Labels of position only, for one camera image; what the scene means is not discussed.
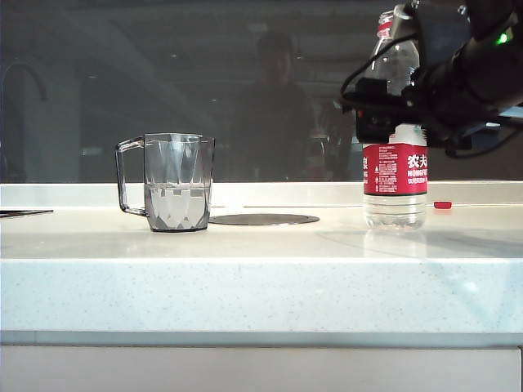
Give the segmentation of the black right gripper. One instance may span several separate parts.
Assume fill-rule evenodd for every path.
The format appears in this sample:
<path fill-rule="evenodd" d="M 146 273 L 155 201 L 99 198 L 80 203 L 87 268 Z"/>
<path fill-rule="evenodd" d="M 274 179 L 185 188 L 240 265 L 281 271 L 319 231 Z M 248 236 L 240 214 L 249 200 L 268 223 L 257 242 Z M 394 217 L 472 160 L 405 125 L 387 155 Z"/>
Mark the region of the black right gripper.
<path fill-rule="evenodd" d="M 356 83 L 355 93 L 366 104 L 355 109 L 359 142 L 388 142 L 399 124 L 400 96 L 388 92 L 386 79 L 366 77 Z M 412 117 L 420 122 L 430 147 L 472 147 L 472 101 L 451 69 L 417 68 L 402 99 L 411 104 Z"/>

